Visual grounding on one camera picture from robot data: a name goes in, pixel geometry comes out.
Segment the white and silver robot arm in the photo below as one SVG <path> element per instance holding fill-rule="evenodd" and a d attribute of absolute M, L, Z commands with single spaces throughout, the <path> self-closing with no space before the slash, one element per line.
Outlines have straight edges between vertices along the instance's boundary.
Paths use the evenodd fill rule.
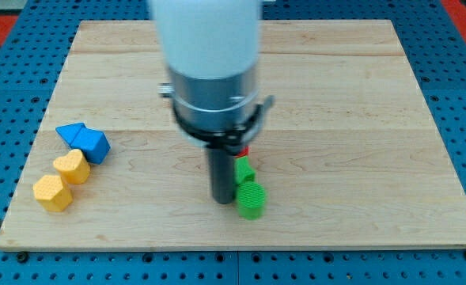
<path fill-rule="evenodd" d="M 258 0 L 150 0 L 180 128 L 206 148 L 239 154 L 260 132 Z"/>

